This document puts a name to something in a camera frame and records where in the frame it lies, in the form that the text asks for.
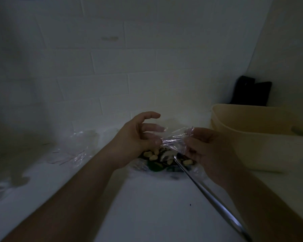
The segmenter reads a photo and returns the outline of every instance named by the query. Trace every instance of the person's right hand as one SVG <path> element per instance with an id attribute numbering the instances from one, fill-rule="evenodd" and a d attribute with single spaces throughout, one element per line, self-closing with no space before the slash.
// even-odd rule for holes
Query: person's right hand
<path id="1" fill-rule="evenodd" d="M 190 148 L 185 155 L 199 162 L 210 179 L 221 187 L 229 178 L 246 171 L 229 140 L 219 132 L 194 128 L 192 137 L 185 138 L 184 142 Z"/>

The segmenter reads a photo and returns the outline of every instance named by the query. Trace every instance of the green object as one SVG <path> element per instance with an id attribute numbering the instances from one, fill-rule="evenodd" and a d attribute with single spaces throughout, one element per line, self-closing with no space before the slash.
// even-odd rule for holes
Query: green object
<path id="1" fill-rule="evenodd" d="M 160 172 L 165 169 L 165 167 L 160 167 L 155 162 L 148 160 L 147 161 L 148 168 L 153 172 Z"/>

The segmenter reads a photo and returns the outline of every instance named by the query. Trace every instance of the person's right arm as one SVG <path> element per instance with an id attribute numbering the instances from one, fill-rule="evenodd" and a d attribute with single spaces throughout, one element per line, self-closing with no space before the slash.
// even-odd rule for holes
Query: person's right arm
<path id="1" fill-rule="evenodd" d="M 245 168 L 222 134 L 206 128 L 193 134 L 185 139 L 186 155 L 227 191 L 254 241 L 303 241 L 303 219 Z"/>

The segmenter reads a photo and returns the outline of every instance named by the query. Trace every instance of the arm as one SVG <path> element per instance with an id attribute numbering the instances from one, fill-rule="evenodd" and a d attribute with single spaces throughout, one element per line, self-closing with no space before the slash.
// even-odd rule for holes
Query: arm
<path id="1" fill-rule="evenodd" d="M 241 163 L 220 133 L 195 128 L 186 153 L 232 198 L 254 241 L 303 241 L 303 219 Z"/>
<path id="2" fill-rule="evenodd" d="M 114 139 L 97 153 L 55 195 L 8 234 L 7 241 L 80 241 L 91 229 L 92 212 L 112 173 L 141 152 L 159 147 L 161 139 L 145 131 L 163 131 L 145 119 L 160 114 L 145 112 L 127 122 Z"/>

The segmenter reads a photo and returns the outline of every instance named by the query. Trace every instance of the person's left hand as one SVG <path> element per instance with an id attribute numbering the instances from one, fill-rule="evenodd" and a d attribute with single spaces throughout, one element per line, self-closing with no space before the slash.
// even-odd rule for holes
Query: person's left hand
<path id="1" fill-rule="evenodd" d="M 144 120 L 157 119 L 161 115 L 150 111 L 136 115 L 125 123 L 117 135 L 101 150 L 106 154 L 115 168 L 122 168 L 137 158 L 143 151 L 159 148 L 162 140 L 159 136 L 148 133 L 163 132 L 164 127 L 152 123 L 143 123 Z"/>

